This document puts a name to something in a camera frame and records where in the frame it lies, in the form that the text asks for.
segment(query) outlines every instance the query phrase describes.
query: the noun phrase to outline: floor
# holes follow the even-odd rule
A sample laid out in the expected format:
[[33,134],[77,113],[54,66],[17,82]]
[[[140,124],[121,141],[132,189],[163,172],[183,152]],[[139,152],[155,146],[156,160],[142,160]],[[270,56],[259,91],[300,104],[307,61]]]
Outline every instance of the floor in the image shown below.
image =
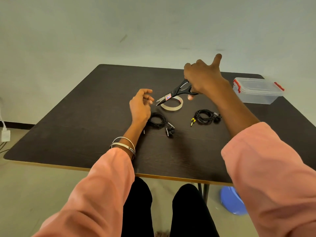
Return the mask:
[[[11,129],[11,141],[2,150],[12,147],[26,132]],[[3,155],[0,154],[0,236],[32,236],[46,218],[61,209],[75,185],[87,175],[85,171],[17,164],[4,160]],[[170,230],[172,199],[185,183],[144,180],[153,196],[151,213],[154,231]],[[219,235],[258,236],[248,215],[233,215],[221,205],[220,189],[219,185],[210,186],[207,203]]]

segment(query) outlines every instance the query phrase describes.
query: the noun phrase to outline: pink sleeve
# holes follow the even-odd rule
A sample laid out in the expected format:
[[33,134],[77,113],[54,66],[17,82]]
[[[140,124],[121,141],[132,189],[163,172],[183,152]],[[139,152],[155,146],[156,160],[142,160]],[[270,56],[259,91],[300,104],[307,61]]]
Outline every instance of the pink sleeve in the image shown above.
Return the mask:
[[270,126],[243,130],[222,156],[259,236],[315,235],[316,171]]
[[61,211],[48,218],[34,237],[120,237],[123,205],[134,178],[127,153],[110,149],[76,185]]

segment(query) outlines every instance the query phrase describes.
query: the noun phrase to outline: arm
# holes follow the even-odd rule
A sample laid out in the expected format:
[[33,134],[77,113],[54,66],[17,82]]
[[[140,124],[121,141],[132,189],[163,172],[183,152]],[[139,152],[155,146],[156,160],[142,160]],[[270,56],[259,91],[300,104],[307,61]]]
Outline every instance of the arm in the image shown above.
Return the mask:
[[210,66],[201,60],[187,63],[184,75],[193,91],[216,104],[233,137],[222,156],[259,235],[313,236],[316,171],[239,100],[221,76],[221,57]]
[[[151,92],[141,89],[130,101],[133,121],[124,137],[135,146],[150,117],[153,98],[146,93]],[[132,147],[128,140],[124,144]],[[135,178],[131,157],[125,147],[108,150],[76,185],[61,211],[48,218],[34,237],[121,236],[123,205]]]

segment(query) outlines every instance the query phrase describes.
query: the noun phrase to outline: black pants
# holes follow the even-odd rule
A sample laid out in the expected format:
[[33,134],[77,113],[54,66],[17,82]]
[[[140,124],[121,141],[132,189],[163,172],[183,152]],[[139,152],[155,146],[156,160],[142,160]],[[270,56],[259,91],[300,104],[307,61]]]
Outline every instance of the black pants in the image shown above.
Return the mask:
[[[152,200],[147,184],[136,177],[123,208],[122,237],[154,235],[150,211]],[[172,201],[172,212],[170,237],[219,236],[194,185],[185,184],[179,189]]]

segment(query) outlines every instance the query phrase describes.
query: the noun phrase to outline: container lid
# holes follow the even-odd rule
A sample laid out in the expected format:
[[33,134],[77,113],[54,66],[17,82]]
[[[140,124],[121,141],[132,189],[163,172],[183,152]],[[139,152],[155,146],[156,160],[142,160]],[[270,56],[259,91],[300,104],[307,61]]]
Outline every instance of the container lid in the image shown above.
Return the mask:
[[238,91],[245,94],[265,95],[265,96],[283,96],[284,89],[278,84],[265,79],[236,77],[234,85]]

